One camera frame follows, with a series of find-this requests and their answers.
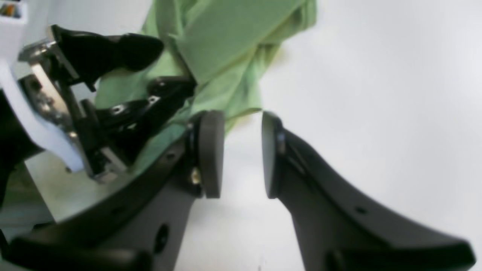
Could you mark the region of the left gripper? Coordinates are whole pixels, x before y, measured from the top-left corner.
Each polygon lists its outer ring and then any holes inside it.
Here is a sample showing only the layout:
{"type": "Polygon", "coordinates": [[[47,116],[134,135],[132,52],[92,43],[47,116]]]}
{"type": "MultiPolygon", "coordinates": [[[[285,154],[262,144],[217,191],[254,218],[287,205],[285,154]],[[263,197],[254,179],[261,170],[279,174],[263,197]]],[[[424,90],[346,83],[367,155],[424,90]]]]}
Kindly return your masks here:
{"type": "Polygon", "coordinates": [[[52,38],[24,47],[18,55],[32,73],[16,79],[1,60],[2,97],[10,107],[9,125],[33,145],[26,154],[2,156],[14,164],[32,152],[52,152],[74,172],[85,170],[98,182],[108,181],[132,165],[147,141],[194,96],[195,80],[160,76],[147,86],[148,97],[97,109],[88,100],[78,103],[72,85],[95,91],[100,77],[115,69],[139,72],[157,60],[164,44],[136,33],[101,35],[50,26],[52,38]]]}

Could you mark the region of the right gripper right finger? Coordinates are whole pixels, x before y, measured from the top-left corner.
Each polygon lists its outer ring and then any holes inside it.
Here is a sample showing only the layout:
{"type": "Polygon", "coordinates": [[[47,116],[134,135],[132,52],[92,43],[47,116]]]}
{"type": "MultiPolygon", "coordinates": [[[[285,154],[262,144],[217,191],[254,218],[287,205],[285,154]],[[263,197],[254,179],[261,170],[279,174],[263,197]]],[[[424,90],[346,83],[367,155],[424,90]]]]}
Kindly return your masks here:
{"type": "Polygon", "coordinates": [[[470,242],[351,185],[275,113],[262,114],[265,191],[291,215],[306,271],[468,271],[470,242]]]}

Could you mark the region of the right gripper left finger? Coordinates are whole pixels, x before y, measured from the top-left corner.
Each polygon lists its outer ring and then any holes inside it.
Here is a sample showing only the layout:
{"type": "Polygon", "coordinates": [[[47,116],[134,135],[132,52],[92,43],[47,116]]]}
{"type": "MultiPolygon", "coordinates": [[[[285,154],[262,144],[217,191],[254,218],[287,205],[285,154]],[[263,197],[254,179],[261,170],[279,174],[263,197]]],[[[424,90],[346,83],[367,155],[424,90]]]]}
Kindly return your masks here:
{"type": "Polygon", "coordinates": [[[15,237],[5,261],[31,271],[172,271],[198,198],[222,190],[224,114],[196,114],[145,170],[102,202],[15,237]]]}

